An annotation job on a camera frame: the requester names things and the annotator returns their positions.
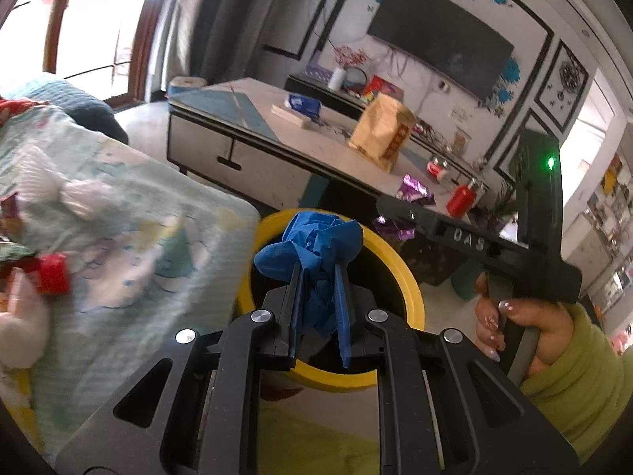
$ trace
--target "wall-mounted tv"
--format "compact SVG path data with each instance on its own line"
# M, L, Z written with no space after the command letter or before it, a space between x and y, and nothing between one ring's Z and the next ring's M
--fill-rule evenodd
M480 101L514 46L449 0L383 0L367 33L444 74Z

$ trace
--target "brown paper bag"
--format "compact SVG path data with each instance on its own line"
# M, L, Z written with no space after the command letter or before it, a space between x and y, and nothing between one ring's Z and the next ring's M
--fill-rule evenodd
M409 109L395 98L378 93L347 144L378 167L391 171L414 124L415 116Z

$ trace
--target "green sleeve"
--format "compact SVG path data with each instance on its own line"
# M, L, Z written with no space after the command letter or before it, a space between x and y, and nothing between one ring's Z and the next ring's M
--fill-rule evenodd
M260 402L260 475L378 475L378 443L326 429Z
M567 306L574 335L552 366L521 391L574 446L584 462L605 439L633 394L633 355L618 357L580 305Z

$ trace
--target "screw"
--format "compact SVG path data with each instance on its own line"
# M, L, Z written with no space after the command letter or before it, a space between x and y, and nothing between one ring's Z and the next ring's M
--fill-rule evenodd
M251 320L253 320L255 323L265 323L270 320L271 316L272 314L270 313L270 311L267 311L266 309L257 309L256 311L252 312Z
M464 339L464 335L457 329L448 329L444 331L444 339L453 344L458 344Z
M382 322L387 321L387 318L389 317L389 315L382 309L373 309L369 311L369 314L367 315L367 317L372 322L382 323Z
M187 344L195 339L195 331L191 329L182 329L176 334L176 341L180 344Z

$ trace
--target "curtain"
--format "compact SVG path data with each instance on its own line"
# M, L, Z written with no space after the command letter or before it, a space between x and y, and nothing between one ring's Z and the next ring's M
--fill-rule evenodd
M175 76L191 74L189 66L191 44L195 23L200 14L203 0L167 0L161 28L161 36L155 47L156 69L152 84L153 90L167 90L170 80Z
M275 0L203 0L190 72L211 84L248 76Z

